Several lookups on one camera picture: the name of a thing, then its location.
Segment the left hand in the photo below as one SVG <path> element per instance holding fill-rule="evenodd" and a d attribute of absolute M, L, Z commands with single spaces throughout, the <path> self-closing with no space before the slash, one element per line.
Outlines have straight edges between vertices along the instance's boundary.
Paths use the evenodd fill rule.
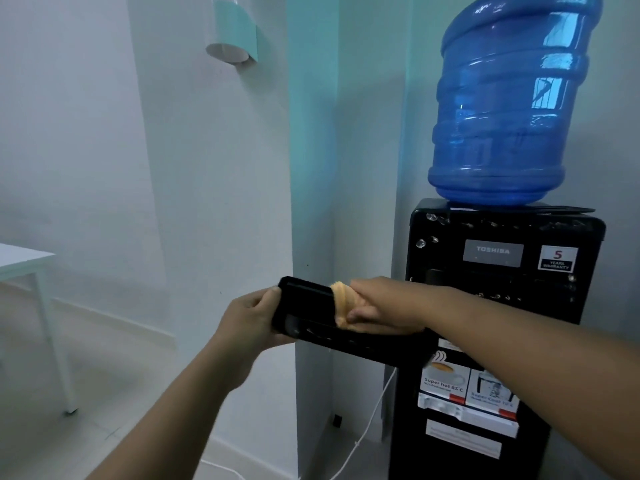
<path fill-rule="evenodd" d="M 237 368 L 232 388 L 244 383 L 261 352 L 295 342 L 271 329 L 271 319 L 281 295 L 278 287 L 249 293 L 233 300 L 222 315 L 207 348 L 223 350 L 231 358 L 233 367 Z"/>

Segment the white table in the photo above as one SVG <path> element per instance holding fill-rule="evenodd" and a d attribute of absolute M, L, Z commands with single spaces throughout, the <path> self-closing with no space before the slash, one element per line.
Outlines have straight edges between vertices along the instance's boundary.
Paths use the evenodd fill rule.
<path fill-rule="evenodd" d="M 18 276 L 29 275 L 33 291 L 38 299 L 40 325 L 47 342 L 51 346 L 58 370 L 58 378 L 65 395 L 65 412 L 73 414 L 77 410 L 76 393 L 71 382 L 67 353 L 62 343 L 60 343 L 58 326 L 51 314 L 49 292 L 44 278 L 44 266 L 53 256 L 55 254 L 0 244 L 0 282 Z"/>

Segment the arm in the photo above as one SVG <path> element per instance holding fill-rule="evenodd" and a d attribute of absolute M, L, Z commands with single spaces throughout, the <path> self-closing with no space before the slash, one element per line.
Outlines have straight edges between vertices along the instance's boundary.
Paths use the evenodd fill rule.
<path fill-rule="evenodd" d="M 638 348 L 452 288 L 387 278 L 351 286 L 373 305 L 348 315 L 360 331 L 432 329 L 613 476 L 640 478 Z"/>
<path fill-rule="evenodd" d="M 87 480 L 193 477 L 218 410 L 263 350 L 290 343 L 271 332 L 280 289 L 237 298 L 215 335 Z"/>

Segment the left arm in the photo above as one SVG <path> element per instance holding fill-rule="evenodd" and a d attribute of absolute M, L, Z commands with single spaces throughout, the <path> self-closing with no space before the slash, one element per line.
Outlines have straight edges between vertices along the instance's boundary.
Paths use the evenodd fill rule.
<path fill-rule="evenodd" d="M 193 478 L 222 402 L 265 349 L 292 340 L 271 331 L 280 289 L 236 298 L 218 330 L 87 480 Z"/>

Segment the white cable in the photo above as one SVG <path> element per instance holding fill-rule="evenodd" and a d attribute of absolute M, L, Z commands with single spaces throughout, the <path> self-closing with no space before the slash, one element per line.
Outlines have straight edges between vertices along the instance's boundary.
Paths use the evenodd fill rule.
<path fill-rule="evenodd" d="M 393 374 L 391 374 L 391 377 L 389 377 L 389 379 L 387 380 L 387 383 L 385 384 L 385 388 L 382 389 L 382 394 L 380 394 L 380 398 L 379 398 L 378 402 L 376 403 L 376 407 L 375 407 L 375 409 L 373 409 L 373 412 L 371 414 L 371 418 L 369 418 L 369 424 L 367 425 L 367 428 L 364 430 L 364 433 L 362 434 L 360 439 L 358 441 L 356 441 L 356 446 L 353 447 L 353 450 L 351 450 L 351 453 L 349 453 L 349 456 L 347 457 L 347 459 L 344 460 L 344 464 L 342 465 L 342 468 L 340 468 L 340 470 L 338 470 L 338 473 L 336 473 L 336 475 L 332 476 L 330 480 L 335 480 L 336 478 L 338 478 L 338 475 L 340 475 L 342 473 L 344 468 L 347 466 L 347 463 L 351 459 L 352 455 L 356 452 L 356 450 L 358 449 L 358 446 L 360 446 L 360 442 L 364 439 L 364 437 L 367 434 L 369 428 L 371 427 L 371 423 L 373 422 L 373 418 L 376 415 L 376 411 L 378 411 L 378 406 L 380 405 L 380 402 L 382 402 L 382 398 L 385 396 L 385 393 L 387 391 L 387 388 L 389 387 L 389 384 L 391 384 L 391 379 L 393 379 L 394 376 L 396 375 L 396 371 L 397 371 L 397 369 L 394 369 Z"/>
<path fill-rule="evenodd" d="M 226 470 L 228 472 L 235 473 L 236 475 L 238 475 L 238 478 L 240 478 L 240 480 L 246 480 L 246 478 L 244 478 L 244 476 L 240 475 L 233 468 L 226 468 L 226 467 L 223 467 L 222 465 L 219 465 L 217 463 L 212 463 L 210 461 L 203 460 L 203 459 L 200 459 L 200 462 L 204 463 L 205 465 L 209 465 L 210 467 L 220 468 L 221 470 Z"/>

